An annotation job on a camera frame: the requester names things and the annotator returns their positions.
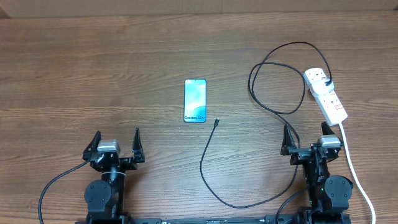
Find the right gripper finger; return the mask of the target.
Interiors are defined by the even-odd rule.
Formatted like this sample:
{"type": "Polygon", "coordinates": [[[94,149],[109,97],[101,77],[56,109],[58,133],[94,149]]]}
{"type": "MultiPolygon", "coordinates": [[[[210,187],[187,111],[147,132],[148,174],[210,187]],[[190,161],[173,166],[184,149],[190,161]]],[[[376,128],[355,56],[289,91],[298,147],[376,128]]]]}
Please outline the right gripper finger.
{"type": "Polygon", "coordinates": [[[327,122],[322,122],[321,124],[322,127],[322,134],[323,135],[335,135],[335,133],[332,131],[332,129],[330,128],[330,126],[328,125],[327,122]]]}
{"type": "Polygon", "coordinates": [[[282,140],[280,154],[283,156],[288,156],[295,149],[296,149],[296,145],[294,142],[293,135],[290,131],[290,128],[285,124],[284,125],[284,138],[282,140]]]}

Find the blue Galaxy smartphone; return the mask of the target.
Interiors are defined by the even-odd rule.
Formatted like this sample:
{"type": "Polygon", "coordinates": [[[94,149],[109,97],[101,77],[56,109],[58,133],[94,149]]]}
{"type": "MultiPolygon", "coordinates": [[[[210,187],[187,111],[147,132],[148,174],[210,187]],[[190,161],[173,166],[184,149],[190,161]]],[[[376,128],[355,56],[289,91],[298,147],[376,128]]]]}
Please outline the blue Galaxy smartphone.
{"type": "Polygon", "coordinates": [[[206,84],[205,79],[185,80],[183,120],[186,123],[206,121],[206,84]]]}

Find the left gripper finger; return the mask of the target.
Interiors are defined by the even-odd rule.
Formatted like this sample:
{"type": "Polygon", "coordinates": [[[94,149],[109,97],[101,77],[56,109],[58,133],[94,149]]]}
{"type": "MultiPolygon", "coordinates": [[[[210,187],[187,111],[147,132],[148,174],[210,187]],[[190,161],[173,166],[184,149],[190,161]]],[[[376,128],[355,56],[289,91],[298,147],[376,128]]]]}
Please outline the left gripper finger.
{"type": "Polygon", "coordinates": [[[97,131],[94,138],[91,140],[89,145],[83,151],[82,159],[84,161],[90,160],[94,152],[97,152],[98,144],[101,141],[101,132],[97,131]]]}
{"type": "Polygon", "coordinates": [[[134,154],[135,163],[144,163],[145,162],[145,154],[144,154],[142,144],[141,144],[139,128],[136,128],[131,151],[134,154]]]}

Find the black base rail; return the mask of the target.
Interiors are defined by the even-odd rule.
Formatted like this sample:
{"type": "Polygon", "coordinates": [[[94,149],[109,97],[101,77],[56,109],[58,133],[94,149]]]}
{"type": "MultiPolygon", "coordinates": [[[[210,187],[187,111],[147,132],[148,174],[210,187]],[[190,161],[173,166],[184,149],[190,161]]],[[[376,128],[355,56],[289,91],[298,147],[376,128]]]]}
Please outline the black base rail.
{"type": "MultiPolygon", "coordinates": [[[[80,220],[75,222],[76,224],[83,223],[123,223],[123,221],[88,221],[88,220],[80,220]]],[[[275,220],[275,215],[266,215],[264,217],[257,218],[213,218],[213,219],[204,219],[204,218],[192,218],[192,219],[174,219],[174,220],[161,220],[160,218],[136,218],[131,219],[125,223],[133,223],[133,224],[275,224],[275,223],[285,223],[285,224],[293,224],[293,223],[351,223],[351,219],[349,215],[344,215],[343,219],[339,220],[339,217],[325,217],[321,218],[320,215],[313,214],[313,219],[311,222],[305,221],[303,218],[299,218],[298,215],[290,214],[290,215],[279,215],[278,220],[275,220]]]]}

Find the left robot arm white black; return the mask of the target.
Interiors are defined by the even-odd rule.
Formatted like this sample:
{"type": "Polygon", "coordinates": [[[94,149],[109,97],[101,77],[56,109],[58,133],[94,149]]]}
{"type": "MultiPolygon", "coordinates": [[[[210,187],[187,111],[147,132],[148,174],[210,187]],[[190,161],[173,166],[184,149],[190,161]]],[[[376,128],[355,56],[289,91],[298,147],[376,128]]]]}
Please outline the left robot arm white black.
{"type": "Polygon", "coordinates": [[[119,142],[102,140],[100,131],[83,151],[83,160],[101,173],[101,178],[85,189],[86,223],[134,223],[124,211],[124,195],[126,171],[136,170],[139,163],[145,162],[139,128],[136,128],[131,151],[132,156],[121,157],[119,142]]]}

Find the white charger plug adapter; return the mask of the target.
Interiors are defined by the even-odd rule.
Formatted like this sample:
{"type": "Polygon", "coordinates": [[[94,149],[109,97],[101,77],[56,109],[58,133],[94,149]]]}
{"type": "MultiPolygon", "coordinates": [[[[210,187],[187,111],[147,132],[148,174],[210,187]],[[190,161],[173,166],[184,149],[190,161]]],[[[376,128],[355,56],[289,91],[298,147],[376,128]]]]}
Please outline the white charger plug adapter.
{"type": "Polygon", "coordinates": [[[312,92],[314,97],[323,96],[329,94],[332,90],[334,90],[334,83],[329,79],[321,79],[313,82],[310,85],[310,91],[312,92]]]}

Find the white power strip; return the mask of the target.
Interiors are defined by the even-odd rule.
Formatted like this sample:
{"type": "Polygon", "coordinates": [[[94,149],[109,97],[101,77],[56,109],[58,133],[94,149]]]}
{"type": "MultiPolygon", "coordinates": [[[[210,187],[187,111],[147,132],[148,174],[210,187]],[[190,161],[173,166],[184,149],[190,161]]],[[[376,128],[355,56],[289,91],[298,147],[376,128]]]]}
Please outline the white power strip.
{"type": "MultiPolygon", "coordinates": [[[[321,68],[308,69],[303,74],[303,77],[309,89],[313,82],[321,79],[329,79],[326,77],[325,72],[321,68]]],[[[329,126],[341,124],[348,117],[342,102],[339,100],[338,95],[334,90],[329,92],[329,94],[314,97],[314,99],[329,126]]]]}

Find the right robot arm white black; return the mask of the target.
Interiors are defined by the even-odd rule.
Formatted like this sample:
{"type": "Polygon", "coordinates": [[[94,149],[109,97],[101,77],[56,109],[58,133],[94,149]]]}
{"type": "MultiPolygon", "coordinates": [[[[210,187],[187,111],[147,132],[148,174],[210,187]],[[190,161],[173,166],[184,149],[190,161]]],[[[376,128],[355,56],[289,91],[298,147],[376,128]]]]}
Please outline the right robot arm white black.
{"type": "Polygon", "coordinates": [[[343,141],[331,130],[326,122],[322,123],[322,135],[309,148],[297,148],[288,126],[284,126],[284,138],[281,154],[290,156],[290,163],[303,167],[306,187],[288,198],[284,204],[308,192],[310,205],[300,208],[297,213],[283,215],[281,210],[275,215],[276,223],[350,223],[349,199],[352,196],[353,183],[342,175],[331,175],[328,163],[337,159],[343,147],[343,141]]]}

